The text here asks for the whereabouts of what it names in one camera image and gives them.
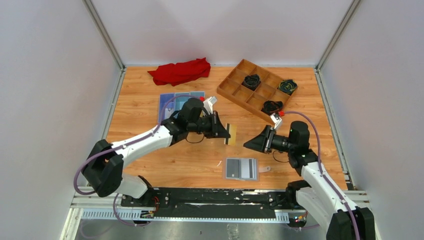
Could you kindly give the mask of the white silver card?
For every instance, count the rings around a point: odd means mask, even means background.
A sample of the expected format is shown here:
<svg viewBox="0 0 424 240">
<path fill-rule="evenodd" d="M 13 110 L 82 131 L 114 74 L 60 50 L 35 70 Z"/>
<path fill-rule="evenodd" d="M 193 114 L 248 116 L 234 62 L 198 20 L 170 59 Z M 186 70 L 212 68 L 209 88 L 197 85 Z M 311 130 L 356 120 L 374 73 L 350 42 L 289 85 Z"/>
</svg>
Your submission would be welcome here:
<svg viewBox="0 0 424 240">
<path fill-rule="evenodd" d="M 171 108 L 171 107 L 167 107 L 166 109 L 165 109 L 167 112 L 173 112 L 174 111 L 174 109 L 173 108 Z"/>
</svg>

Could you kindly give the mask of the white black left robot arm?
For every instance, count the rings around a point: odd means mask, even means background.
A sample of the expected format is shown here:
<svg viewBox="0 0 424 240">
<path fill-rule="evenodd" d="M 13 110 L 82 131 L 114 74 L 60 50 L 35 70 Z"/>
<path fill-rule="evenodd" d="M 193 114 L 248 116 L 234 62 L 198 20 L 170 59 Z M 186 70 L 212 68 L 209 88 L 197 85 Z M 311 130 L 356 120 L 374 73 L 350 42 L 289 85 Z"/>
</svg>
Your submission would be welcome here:
<svg viewBox="0 0 424 240">
<path fill-rule="evenodd" d="M 77 174 L 82 174 L 93 188 L 91 193 L 101 198 L 114 193 L 141 198 L 151 186 L 144 177 L 123 172 L 130 163 L 185 140 L 189 133 L 207 139 L 230 138 L 218 112 L 213 109 L 216 102 L 215 96 L 190 97 L 181 110 L 159 120 L 154 128 L 144 133 L 112 143 L 99 140 Z"/>
</svg>

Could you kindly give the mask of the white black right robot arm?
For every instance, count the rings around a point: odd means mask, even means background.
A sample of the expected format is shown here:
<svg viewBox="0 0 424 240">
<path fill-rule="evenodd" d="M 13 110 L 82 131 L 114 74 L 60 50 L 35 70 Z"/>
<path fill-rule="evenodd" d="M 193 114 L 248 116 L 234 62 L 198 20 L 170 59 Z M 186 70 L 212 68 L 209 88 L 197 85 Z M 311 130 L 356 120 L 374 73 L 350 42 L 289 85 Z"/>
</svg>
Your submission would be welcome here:
<svg viewBox="0 0 424 240">
<path fill-rule="evenodd" d="M 302 178 L 288 183 L 286 199 L 308 211 L 326 231 L 328 240 L 375 240 L 375 218 L 368 207 L 360 207 L 337 186 L 320 157 L 310 148 L 309 126 L 290 124 L 288 136 L 278 135 L 266 125 L 243 147 L 261 153 L 287 153 L 290 166 Z"/>
</svg>

